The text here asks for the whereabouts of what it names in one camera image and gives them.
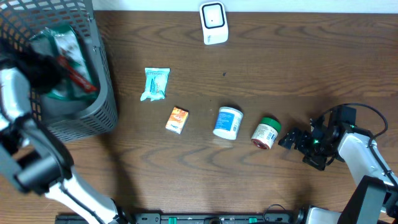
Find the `blue label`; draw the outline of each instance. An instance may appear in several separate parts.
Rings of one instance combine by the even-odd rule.
[[[220,112],[218,114],[215,129],[224,129],[227,131],[231,130],[232,122],[234,120],[234,114],[228,112]]]

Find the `small orange and white box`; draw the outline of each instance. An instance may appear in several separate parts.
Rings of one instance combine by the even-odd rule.
[[[180,108],[174,108],[169,120],[166,124],[166,129],[175,133],[181,134],[182,128],[188,119],[188,111]]]

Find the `white device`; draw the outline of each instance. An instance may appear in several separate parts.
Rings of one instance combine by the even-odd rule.
[[[210,45],[226,42],[228,23],[223,3],[219,1],[203,3],[199,10],[204,43]]]

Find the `light blue package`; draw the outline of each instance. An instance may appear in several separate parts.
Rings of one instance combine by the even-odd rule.
[[[145,68],[147,82],[141,101],[146,98],[150,98],[151,101],[164,99],[169,73],[169,68]]]

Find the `gray plastic basket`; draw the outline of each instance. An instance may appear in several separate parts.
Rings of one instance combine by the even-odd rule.
[[[23,50],[29,38],[45,27],[70,23],[83,38],[89,64],[97,75],[95,101],[59,101],[32,90],[34,116],[62,141],[71,141],[112,130],[118,114],[108,63],[90,0],[0,0],[0,36]]]

